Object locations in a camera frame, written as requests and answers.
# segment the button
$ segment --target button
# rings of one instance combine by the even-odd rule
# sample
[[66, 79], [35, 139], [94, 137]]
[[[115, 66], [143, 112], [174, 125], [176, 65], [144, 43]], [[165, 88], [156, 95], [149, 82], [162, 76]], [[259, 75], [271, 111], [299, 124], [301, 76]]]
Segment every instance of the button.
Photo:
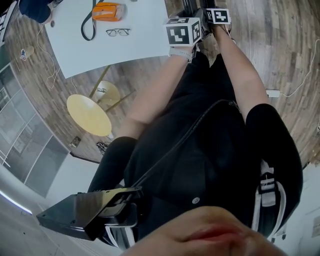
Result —
[[195, 199], [192, 200], [192, 203], [195, 205], [195, 204], [199, 203], [199, 201], [200, 201], [200, 198], [196, 197]]

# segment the person's leg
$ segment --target person's leg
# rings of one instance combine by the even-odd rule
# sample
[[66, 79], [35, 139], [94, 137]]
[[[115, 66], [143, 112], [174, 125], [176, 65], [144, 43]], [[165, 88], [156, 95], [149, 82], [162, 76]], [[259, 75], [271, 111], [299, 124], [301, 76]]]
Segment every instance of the person's leg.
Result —
[[209, 80], [210, 84], [216, 87], [221, 99], [237, 102], [235, 91], [221, 54], [216, 56], [215, 62], [210, 67]]
[[207, 56], [198, 51], [192, 63], [187, 65], [170, 101], [188, 94], [197, 93], [199, 87], [195, 85], [207, 83], [209, 68], [210, 64]]

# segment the window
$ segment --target window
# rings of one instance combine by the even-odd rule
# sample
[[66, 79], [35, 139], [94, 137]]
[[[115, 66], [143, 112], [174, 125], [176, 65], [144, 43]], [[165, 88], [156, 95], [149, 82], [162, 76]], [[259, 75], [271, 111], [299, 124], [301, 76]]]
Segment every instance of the window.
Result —
[[36, 113], [7, 65], [0, 72], [0, 164], [46, 197], [68, 153]]

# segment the black device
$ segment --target black device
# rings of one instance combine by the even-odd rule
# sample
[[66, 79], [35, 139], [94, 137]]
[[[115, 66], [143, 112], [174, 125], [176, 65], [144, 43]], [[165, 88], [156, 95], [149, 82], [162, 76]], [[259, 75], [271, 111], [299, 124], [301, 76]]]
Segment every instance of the black device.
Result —
[[141, 187], [118, 188], [68, 196], [36, 217], [41, 226], [74, 238], [94, 241], [109, 227], [134, 227]]

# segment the white table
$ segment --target white table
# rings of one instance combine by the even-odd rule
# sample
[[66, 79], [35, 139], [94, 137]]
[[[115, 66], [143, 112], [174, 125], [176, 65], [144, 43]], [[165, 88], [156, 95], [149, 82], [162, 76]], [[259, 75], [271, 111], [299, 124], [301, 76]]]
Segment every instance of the white table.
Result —
[[[168, 18], [164, 0], [105, 0], [125, 4], [127, 14], [117, 22], [97, 21], [96, 36], [86, 41], [81, 24], [92, 10], [92, 0], [63, 0], [52, 15], [54, 27], [46, 24], [55, 57], [65, 78], [131, 60], [169, 54], [168, 39], [163, 24]], [[109, 29], [131, 29], [129, 36], [111, 37]], [[84, 27], [92, 35], [92, 22]]]

